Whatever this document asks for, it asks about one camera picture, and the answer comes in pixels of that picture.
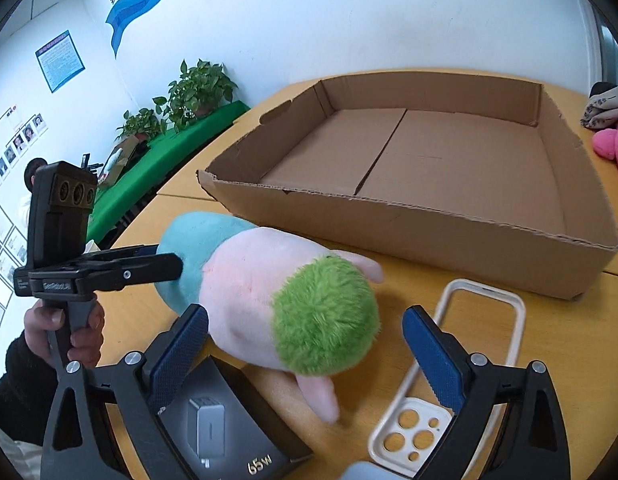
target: black hair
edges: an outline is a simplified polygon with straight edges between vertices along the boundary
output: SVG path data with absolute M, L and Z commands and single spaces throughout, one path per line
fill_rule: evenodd
M 33 193 L 33 184 L 31 183 L 31 177 L 36 174 L 36 171 L 48 164 L 44 158 L 32 158 L 25 168 L 25 186 L 29 192 Z

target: potted plant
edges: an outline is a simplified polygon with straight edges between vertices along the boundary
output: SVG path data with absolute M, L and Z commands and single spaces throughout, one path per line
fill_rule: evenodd
M 122 132 L 116 139 L 125 139 L 130 136 L 138 140 L 154 139 L 167 130 L 167 121 L 159 119 L 153 110 L 141 108 L 136 115 L 130 115 L 129 110 L 124 112 L 124 126 L 117 128 Z
M 156 97 L 155 111 L 173 122 L 177 132 L 218 109 L 223 101 L 233 102 L 237 85 L 224 73 L 224 66 L 198 60 L 180 65 L 180 79 L 169 83 L 169 97 Z

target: green table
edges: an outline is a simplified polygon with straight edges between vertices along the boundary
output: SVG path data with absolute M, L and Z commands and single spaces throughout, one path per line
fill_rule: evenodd
M 168 130 L 148 142 L 149 151 L 110 188 L 96 196 L 87 240 L 99 243 L 124 214 L 167 175 L 186 162 L 201 146 L 229 128 L 249 109 L 241 101 L 225 105 L 196 124 L 175 133 Z

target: blue wall decal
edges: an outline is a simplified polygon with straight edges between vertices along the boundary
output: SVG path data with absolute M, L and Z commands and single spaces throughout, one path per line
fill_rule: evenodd
M 118 57 L 118 48 L 122 41 L 122 33 L 133 21 L 149 12 L 153 7 L 160 3 L 161 0 L 118 0 L 111 8 L 106 17 L 106 23 L 113 27 L 113 36 L 111 37 L 111 47 L 116 57 Z

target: green fur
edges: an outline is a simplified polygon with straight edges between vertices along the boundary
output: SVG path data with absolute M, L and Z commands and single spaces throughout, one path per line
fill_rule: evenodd
M 339 256 L 301 267 L 273 297 L 278 357 L 304 376 L 333 375 L 358 364 L 380 330 L 365 277 Z

